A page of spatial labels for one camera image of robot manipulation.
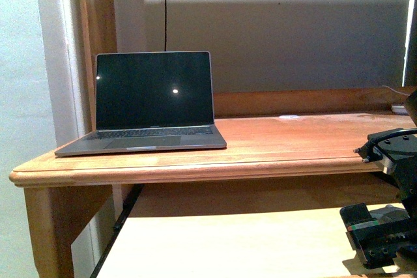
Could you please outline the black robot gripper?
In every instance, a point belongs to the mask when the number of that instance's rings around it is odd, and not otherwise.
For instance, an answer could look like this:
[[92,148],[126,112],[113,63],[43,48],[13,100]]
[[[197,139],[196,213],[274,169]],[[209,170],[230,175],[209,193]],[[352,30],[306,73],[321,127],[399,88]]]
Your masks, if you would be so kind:
[[350,245],[363,267],[394,264],[401,249],[416,252],[416,129],[393,129],[367,136],[354,149],[364,163],[376,163],[394,181],[408,219],[380,224],[364,203],[345,206],[339,213]]

